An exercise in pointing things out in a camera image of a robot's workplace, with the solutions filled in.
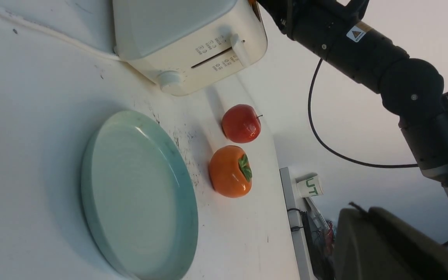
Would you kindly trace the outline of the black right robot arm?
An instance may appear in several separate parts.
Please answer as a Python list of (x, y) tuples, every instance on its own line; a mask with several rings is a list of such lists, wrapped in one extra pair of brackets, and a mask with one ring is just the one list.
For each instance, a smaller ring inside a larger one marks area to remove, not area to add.
[[(308, 118), (317, 141), (352, 163), (382, 169), (418, 167), (441, 183), (448, 197), (448, 92), (443, 77), (427, 61), (408, 53), (362, 21), (367, 0), (260, 0), (279, 30), (319, 57), (308, 94)], [(327, 146), (312, 119), (312, 94), (322, 62), (379, 94), (398, 126), (414, 164), (383, 165), (357, 161)]]

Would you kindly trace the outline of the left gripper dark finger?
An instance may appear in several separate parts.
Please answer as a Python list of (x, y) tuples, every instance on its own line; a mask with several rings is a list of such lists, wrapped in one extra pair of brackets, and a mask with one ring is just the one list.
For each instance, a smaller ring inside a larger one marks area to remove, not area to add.
[(448, 280), (448, 248), (381, 207), (338, 216), (337, 280)]

